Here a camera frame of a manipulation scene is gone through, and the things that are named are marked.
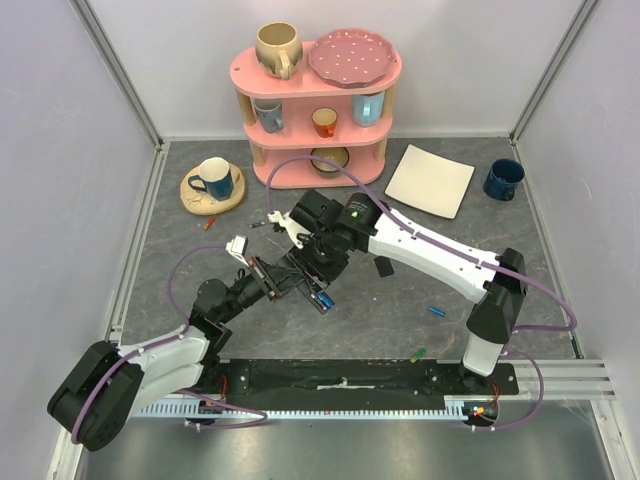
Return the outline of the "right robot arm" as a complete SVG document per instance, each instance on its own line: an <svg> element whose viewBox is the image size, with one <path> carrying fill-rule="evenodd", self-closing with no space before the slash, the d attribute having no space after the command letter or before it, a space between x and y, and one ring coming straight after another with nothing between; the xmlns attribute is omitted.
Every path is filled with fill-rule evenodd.
<svg viewBox="0 0 640 480"><path fill-rule="evenodd" d="M396 260L447 284L471 301L469 339L458 368L467 392L483 392L509 342L526 285L524 257L511 248L497 254L460 244L410 221L365 193L346 204L308 190L280 221L306 269L325 282L344 270L352 251Z"/></svg>

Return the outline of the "black remote control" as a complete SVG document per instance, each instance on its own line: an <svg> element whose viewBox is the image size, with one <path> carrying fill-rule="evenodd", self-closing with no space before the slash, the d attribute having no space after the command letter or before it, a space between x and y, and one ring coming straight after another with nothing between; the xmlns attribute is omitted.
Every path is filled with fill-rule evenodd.
<svg viewBox="0 0 640 480"><path fill-rule="evenodd" d="M296 260L291 253L285 254L275 263L273 278L279 297L296 289L320 314L327 313L335 306L327 309L317 297L319 292L325 292L329 296L327 288L330 283Z"/></svg>

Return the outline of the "red orange battery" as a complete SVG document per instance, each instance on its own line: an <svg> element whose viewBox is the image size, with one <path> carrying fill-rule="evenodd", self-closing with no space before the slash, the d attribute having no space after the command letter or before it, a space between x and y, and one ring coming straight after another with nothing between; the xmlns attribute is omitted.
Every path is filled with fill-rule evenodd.
<svg viewBox="0 0 640 480"><path fill-rule="evenodd" d="M208 230L214 224L215 221L216 221L215 216L212 216L211 218L209 218L203 226L204 230Z"/></svg>

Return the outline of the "black remote battery cover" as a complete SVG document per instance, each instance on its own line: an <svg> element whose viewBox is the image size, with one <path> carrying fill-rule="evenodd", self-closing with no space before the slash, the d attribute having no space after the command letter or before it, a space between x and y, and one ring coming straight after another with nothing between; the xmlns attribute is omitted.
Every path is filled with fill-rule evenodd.
<svg viewBox="0 0 640 480"><path fill-rule="evenodd" d="M374 264L376 266L378 275L381 278L392 276L395 273L393 265L389 258L386 258L383 256L377 256L374 259Z"/></svg>

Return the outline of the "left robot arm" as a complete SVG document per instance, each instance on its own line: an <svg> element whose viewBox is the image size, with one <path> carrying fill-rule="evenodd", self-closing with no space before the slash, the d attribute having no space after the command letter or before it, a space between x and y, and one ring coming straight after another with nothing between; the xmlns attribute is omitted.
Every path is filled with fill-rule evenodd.
<svg viewBox="0 0 640 480"><path fill-rule="evenodd" d="M263 298L278 299L308 278L286 254L270 264L248 260L232 285L204 281L186 323L143 344L92 344L49 400L47 413L74 444L97 451L109 444L130 416L178 390L208 393L219 382L214 364L231 335L226 324Z"/></svg>

